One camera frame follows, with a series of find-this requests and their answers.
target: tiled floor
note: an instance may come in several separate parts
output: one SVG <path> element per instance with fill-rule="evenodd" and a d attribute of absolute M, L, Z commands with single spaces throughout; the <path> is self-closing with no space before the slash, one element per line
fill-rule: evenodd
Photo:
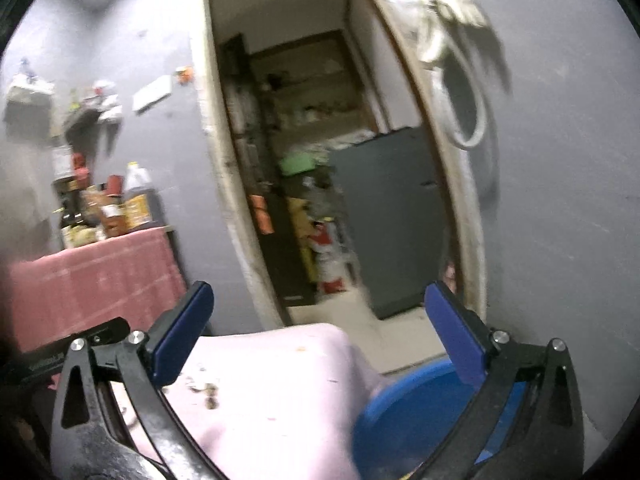
<path fill-rule="evenodd" d="M 444 354 L 422 308 L 379 320 L 357 288 L 333 294 L 316 305 L 292 307 L 290 312 L 296 324 L 325 322 L 343 329 L 380 373 Z"/>

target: bottle with yellow cap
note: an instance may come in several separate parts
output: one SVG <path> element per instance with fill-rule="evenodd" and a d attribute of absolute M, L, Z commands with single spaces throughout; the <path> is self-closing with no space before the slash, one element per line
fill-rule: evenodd
<path fill-rule="evenodd" d="M 164 225 L 158 194 L 145 168 L 130 162 L 122 190 L 127 229 L 137 231 Z"/>

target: wooden door frame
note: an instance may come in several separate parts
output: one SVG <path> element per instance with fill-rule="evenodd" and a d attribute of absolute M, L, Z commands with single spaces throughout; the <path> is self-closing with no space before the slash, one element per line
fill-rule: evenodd
<path fill-rule="evenodd" d="M 486 263 L 478 194 L 467 152 L 447 139 L 430 113 L 433 107 L 428 76 L 414 50 L 405 40 L 386 0 L 369 0 L 380 19 L 416 97 L 434 164 L 442 182 L 443 199 L 454 240 L 452 252 L 456 281 L 464 291 L 464 302 L 481 319 L 486 317 Z M 254 230 L 251 212 L 239 173 L 216 60 L 210 15 L 210 0 L 193 0 L 190 19 L 191 52 L 202 117 L 207 136 L 220 204 L 229 234 L 238 255 L 254 308 L 265 330 L 290 323 L 288 313 L 278 304 Z"/>

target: metal screw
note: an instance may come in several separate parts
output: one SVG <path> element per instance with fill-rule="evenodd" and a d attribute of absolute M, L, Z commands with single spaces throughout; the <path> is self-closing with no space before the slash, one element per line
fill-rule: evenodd
<path fill-rule="evenodd" d="M 564 352 L 566 350 L 566 343 L 557 337 L 551 341 L 551 346 L 556 352 Z"/>
<path fill-rule="evenodd" d="M 495 342 L 497 342 L 498 344 L 501 345 L 505 345 L 509 342 L 509 340 L 511 339 L 509 337 L 509 334 L 507 332 L 505 332 L 504 330 L 496 330 L 493 334 L 492 334 L 492 338 Z"/>
<path fill-rule="evenodd" d="M 82 348 L 84 348 L 84 339 L 82 339 L 81 337 L 79 337 L 78 339 L 74 339 L 71 342 L 71 349 L 73 351 L 81 350 Z"/>
<path fill-rule="evenodd" d="M 145 338 L 145 333 L 142 332 L 142 330 L 134 330 L 133 332 L 131 332 L 129 334 L 129 336 L 127 337 L 127 341 L 129 341 L 130 343 L 133 343 L 134 345 L 137 345 L 138 343 L 140 343 L 143 339 Z"/>

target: red cloth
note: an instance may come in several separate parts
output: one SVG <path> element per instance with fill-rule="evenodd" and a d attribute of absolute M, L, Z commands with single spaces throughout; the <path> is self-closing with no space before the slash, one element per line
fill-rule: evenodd
<path fill-rule="evenodd" d="M 147 330 L 185 291 L 162 228 L 15 264 L 10 279 L 9 321 L 21 351 L 117 316 Z"/>

